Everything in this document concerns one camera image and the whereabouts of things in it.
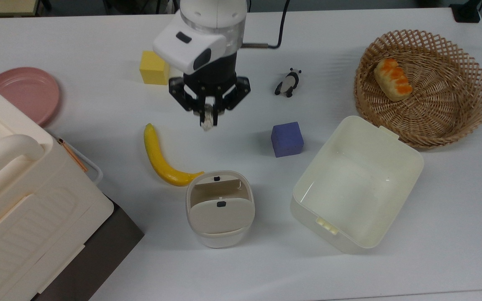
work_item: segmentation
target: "banana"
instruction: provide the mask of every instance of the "banana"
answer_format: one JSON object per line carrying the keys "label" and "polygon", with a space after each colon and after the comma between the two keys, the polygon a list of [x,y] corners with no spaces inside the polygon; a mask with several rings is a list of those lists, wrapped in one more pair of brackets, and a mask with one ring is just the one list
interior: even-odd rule
{"label": "banana", "polygon": [[157,175],[171,185],[187,186],[193,179],[204,173],[203,171],[199,173],[184,173],[183,171],[172,168],[161,153],[157,133],[151,124],[147,124],[144,129],[144,146],[151,166]]}

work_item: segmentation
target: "toy bread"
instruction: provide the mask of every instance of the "toy bread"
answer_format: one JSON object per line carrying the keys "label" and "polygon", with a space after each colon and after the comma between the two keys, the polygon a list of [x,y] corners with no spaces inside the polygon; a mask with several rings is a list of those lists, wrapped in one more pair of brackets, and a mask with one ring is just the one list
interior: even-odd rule
{"label": "toy bread", "polygon": [[407,76],[395,59],[383,59],[378,63],[375,80],[391,101],[406,99],[412,92]]}

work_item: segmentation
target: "plastic storage box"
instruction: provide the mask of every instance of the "plastic storage box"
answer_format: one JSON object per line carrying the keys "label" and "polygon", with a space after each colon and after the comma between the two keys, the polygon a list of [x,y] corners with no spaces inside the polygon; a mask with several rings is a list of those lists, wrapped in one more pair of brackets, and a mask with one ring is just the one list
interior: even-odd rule
{"label": "plastic storage box", "polygon": [[199,241],[213,248],[237,244],[256,213],[249,182],[230,170],[196,177],[187,188],[186,208]]}
{"label": "plastic storage box", "polygon": [[0,300],[31,300],[85,247],[112,202],[0,95]]}
{"label": "plastic storage box", "polygon": [[291,213],[344,253],[382,240],[413,189],[423,157],[386,128],[345,118],[293,188]]}

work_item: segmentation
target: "woven basket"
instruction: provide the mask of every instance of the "woven basket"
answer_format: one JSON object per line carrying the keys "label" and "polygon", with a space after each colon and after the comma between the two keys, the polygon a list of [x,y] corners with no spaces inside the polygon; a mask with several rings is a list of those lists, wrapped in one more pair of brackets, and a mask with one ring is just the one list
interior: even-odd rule
{"label": "woven basket", "polygon": [[[393,57],[413,91],[390,101],[375,81],[381,59]],[[458,141],[482,124],[482,69],[456,44],[424,31],[384,34],[366,49],[354,79],[356,109],[376,126],[398,134],[412,147]]]}

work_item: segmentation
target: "blue cube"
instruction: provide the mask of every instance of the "blue cube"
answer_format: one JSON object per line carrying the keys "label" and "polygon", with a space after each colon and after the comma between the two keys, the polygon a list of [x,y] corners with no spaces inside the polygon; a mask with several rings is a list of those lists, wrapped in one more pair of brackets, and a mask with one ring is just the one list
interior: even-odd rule
{"label": "blue cube", "polygon": [[304,140],[299,123],[291,122],[273,126],[271,142],[276,158],[300,154]]}

